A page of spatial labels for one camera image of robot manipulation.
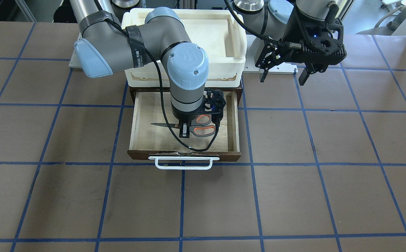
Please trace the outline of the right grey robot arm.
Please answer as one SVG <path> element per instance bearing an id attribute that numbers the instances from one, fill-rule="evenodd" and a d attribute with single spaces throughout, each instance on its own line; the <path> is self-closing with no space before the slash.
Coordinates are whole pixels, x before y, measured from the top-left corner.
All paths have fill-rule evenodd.
<path id="1" fill-rule="evenodd" d="M 211 117 L 217 131 L 226 104 L 223 93 L 205 87 L 209 59 L 191 42 L 184 24 L 168 7 L 147 14 L 145 24 L 122 28 L 108 0 L 70 1 L 81 38 L 74 51 L 84 73 L 100 78 L 161 62 L 169 78 L 171 107 L 178 119 L 179 137 L 188 138 L 200 115 Z"/>

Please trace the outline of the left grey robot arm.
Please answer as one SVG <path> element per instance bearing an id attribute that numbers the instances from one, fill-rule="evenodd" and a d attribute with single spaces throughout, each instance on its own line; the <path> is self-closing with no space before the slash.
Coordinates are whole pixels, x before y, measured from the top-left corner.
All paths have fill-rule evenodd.
<path id="1" fill-rule="evenodd" d="M 339 18 L 342 0 L 227 0 L 227 9 L 246 33 L 255 67 L 264 82 L 282 63 L 302 63 L 299 84 L 323 73 L 347 57 L 344 27 Z"/>

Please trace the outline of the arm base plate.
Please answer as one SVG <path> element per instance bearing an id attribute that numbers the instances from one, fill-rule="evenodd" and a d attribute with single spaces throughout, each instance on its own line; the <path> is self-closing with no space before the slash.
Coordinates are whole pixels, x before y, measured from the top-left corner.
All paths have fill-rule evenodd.
<path id="1" fill-rule="evenodd" d="M 254 48 L 254 46 L 259 46 L 259 42 L 255 42 L 257 39 L 254 35 L 247 35 L 247 50 L 246 50 L 246 63 L 244 66 L 244 74 L 257 74 L 259 73 L 259 68 L 255 66 L 256 57 L 259 55 L 263 46 L 259 49 Z M 274 66 L 268 70 L 268 74 L 282 74 L 282 75 L 292 75 L 298 72 L 296 64 L 293 63 L 281 63 L 278 66 Z"/>

